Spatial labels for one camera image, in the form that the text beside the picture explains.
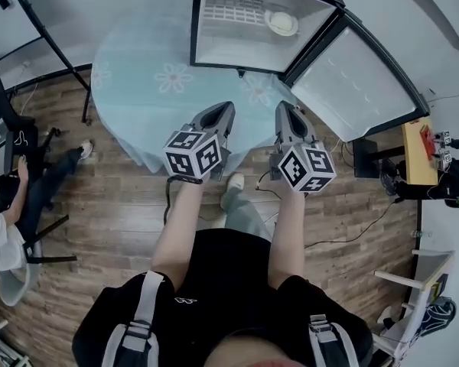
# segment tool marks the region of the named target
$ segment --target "white bowl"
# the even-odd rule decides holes
[[[290,16],[290,14],[286,14],[285,12],[272,12],[267,9],[265,10],[263,18],[265,24],[267,24],[276,34],[290,37],[298,32],[298,19],[294,16]]]

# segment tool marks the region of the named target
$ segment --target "red object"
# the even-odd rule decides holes
[[[427,151],[428,159],[431,161],[431,156],[435,153],[435,145],[434,135],[431,133],[428,125],[423,125],[422,129],[420,129],[420,136],[422,137],[423,145]]]

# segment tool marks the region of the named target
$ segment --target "white sneaker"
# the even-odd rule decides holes
[[[383,325],[383,321],[386,319],[386,318],[391,318],[391,309],[392,307],[391,306],[388,306],[387,308],[385,308],[381,315],[379,316],[379,318],[377,319],[377,323],[380,323],[381,325]]]
[[[82,148],[82,154],[80,155],[80,159],[86,159],[92,154],[93,144],[90,140],[85,140],[80,147]]]
[[[234,173],[231,177],[229,177],[228,184],[226,185],[226,192],[233,187],[243,190],[245,187],[245,176],[243,174]]]

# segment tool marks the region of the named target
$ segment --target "white shirt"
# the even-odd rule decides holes
[[[22,266],[24,239],[17,227],[7,227],[5,217],[0,213],[0,271],[16,269]]]

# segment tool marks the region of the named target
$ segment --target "flower pattern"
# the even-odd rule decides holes
[[[251,104],[261,102],[265,106],[270,106],[270,97],[274,89],[267,76],[257,78],[246,73],[243,80],[242,90],[249,92],[249,101]]]
[[[191,82],[194,77],[189,73],[184,73],[187,70],[187,65],[179,64],[173,66],[170,63],[166,63],[164,66],[164,73],[157,73],[155,80],[161,82],[158,90],[160,93],[167,93],[171,89],[176,93],[183,93],[184,83]]]
[[[111,77],[111,72],[109,70],[109,63],[101,63],[92,65],[92,76],[91,84],[93,88],[100,89],[104,84],[104,81]]]

